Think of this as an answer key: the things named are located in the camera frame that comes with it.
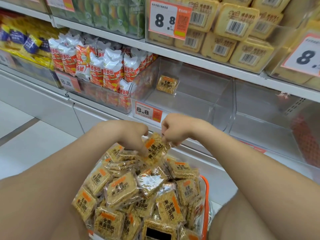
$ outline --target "yellow packaged cracker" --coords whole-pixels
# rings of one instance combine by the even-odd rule
[[[120,240],[125,214],[120,211],[109,212],[99,207],[95,213],[94,233],[104,239]]]
[[[77,209],[84,222],[90,217],[96,208],[96,204],[97,199],[83,186],[81,186],[80,190],[72,201],[72,205]]]
[[[205,37],[205,33],[197,30],[188,29],[186,33],[186,39],[174,40],[174,46],[185,51],[198,53],[200,51],[202,41]]]
[[[230,58],[230,64],[252,71],[260,72],[268,63],[274,48],[268,42],[248,38],[238,44]]]
[[[214,33],[234,40],[245,40],[259,19],[259,10],[224,3],[219,13]]]
[[[202,45],[201,54],[220,62],[227,62],[236,44],[236,40],[225,38],[209,31]]]
[[[270,36],[282,18],[282,13],[260,12],[260,18],[250,35],[265,40]]]
[[[219,2],[217,0],[183,0],[183,3],[192,7],[188,27],[193,30],[208,32],[214,22]]]

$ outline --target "white shelf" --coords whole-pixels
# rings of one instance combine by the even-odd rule
[[[19,12],[34,18],[38,18],[44,21],[48,21],[51,22],[51,17],[49,14],[47,13],[43,13],[43,12],[39,12],[39,11],[35,11],[26,7],[21,7],[6,1],[0,1],[0,7],[5,8],[5,9],[9,9],[11,11],[14,12]]]
[[[313,89],[304,88],[289,82],[271,78],[262,72],[255,74],[241,69],[230,67],[224,64],[216,63],[210,60],[202,59],[196,56],[188,55],[169,48],[164,48],[154,44],[146,43],[144,39],[135,40],[119,34],[107,32],[98,28],[89,27],[83,24],[68,21],[62,18],[53,17],[55,24],[59,24],[68,28],[73,28],[82,32],[86,32],[98,37],[108,40],[116,41],[125,45],[136,47],[145,51],[153,52],[155,54],[165,56],[171,59],[182,61],[194,66],[205,68],[214,72],[225,74],[227,76],[235,77],[247,82],[265,86],[267,88],[275,89],[281,92],[286,92],[295,96],[303,97],[312,101],[320,102],[320,92]]]

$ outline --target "rice cracker package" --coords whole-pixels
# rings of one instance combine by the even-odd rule
[[[82,220],[86,222],[96,208],[97,199],[91,195],[89,190],[81,186],[80,190],[72,201],[72,205],[81,215]]]
[[[120,59],[112,61],[107,53],[103,56],[103,87],[117,92],[120,88],[120,80],[124,77],[123,64]]]
[[[63,72],[64,71],[63,62],[62,62],[60,52],[58,50],[59,40],[55,40],[55,39],[51,38],[48,40],[48,42],[49,42],[49,46],[50,46],[50,52],[51,52],[51,57],[52,57],[54,68]]]
[[[97,57],[90,52],[90,82],[103,86],[103,57]]]
[[[124,54],[124,58],[123,58],[124,79],[127,82],[132,82],[134,78],[139,74],[140,63],[141,63],[141,60],[139,57],[135,56],[131,58],[127,54]]]

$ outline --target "plastic packaging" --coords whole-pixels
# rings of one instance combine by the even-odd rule
[[[158,192],[157,197],[155,198],[155,204],[163,222],[171,224],[186,222],[186,219],[181,212],[175,190]]]
[[[149,218],[155,208],[156,194],[150,195],[149,199],[143,199],[136,202],[134,209],[141,218]]]
[[[139,74],[140,63],[141,63],[141,60],[137,56],[131,58],[127,54],[124,54],[124,58],[123,58],[124,79],[127,82],[132,82],[134,78]]]
[[[138,185],[147,198],[169,179],[168,169],[164,165],[147,168],[137,176]]]
[[[125,214],[121,211],[109,212],[99,207],[95,212],[94,233],[105,240],[120,240]]]
[[[135,210],[132,210],[126,215],[124,219],[122,240],[134,240],[137,239],[140,229],[142,227],[142,221]]]
[[[134,172],[127,172],[122,177],[114,179],[104,188],[106,207],[108,210],[120,208],[126,201],[139,193]]]
[[[195,179],[181,179],[176,184],[179,201],[183,206],[187,206],[199,194]]]
[[[144,220],[141,240],[159,239],[159,236],[166,236],[170,240],[178,240],[179,225],[164,222],[157,219]]]
[[[182,161],[167,161],[169,171],[174,179],[194,179],[198,177],[187,162]]]
[[[99,163],[99,167],[86,178],[84,185],[95,195],[101,194],[103,187],[112,179],[111,173]]]
[[[91,195],[89,190],[81,186],[72,201],[72,205],[81,215],[82,220],[86,222],[96,208],[97,199]]]
[[[161,75],[158,78],[157,82],[157,90],[166,92],[169,94],[175,94],[176,89],[178,87],[179,80],[175,78],[170,78],[164,75]]]

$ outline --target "snack bag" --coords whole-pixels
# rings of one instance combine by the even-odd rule
[[[165,236],[169,240],[178,240],[178,229],[178,224],[163,219],[146,219],[141,231],[141,240],[158,239],[157,236]]]
[[[81,186],[77,195],[72,201],[72,205],[81,215],[82,220],[86,222],[96,208],[97,199],[91,195],[89,190]]]
[[[130,57],[127,54],[124,54],[123,65],[124,65],[124,79],[127,82],[132,82],[134,78],[140,72],[141,60],[138,57]]]
[[[178,79],[161,75],[158,79],[156,88],[157,90],[162,92],[175,94],[178,84],[179,84]]]
[[[77,51],[74,46],[59,44],[58,51],[60,53],[65,72],[69,73],[71,76],[75,76],[77,66]]]
[[[124,219],[122,240],[134,240],[138,237],[142,221],[135,210],[132,210]]]
[[[119,89],[119,93],[121,94],[121,96],[119,96],[120,98],[120,106],[124,107],[124,108],[129,108],[131,106],[131,99],[129,96],[129,89],[131,86],[132,82],[126,82],[125,79],[121,79],[120,80],[120,89]]]
[[[109,212],[99,207],[95,213],[94,232],[103,239],[120,240],[125,214],[121,211]]]
[[[107,53],[104,54],[103,63],[103,87],[117,92],[120,87],[120,79],[123,78],[123,65],[119,59],[112,61]]]
[[[90,82],[103,86],[103,57],[96,57],[90,52]]]

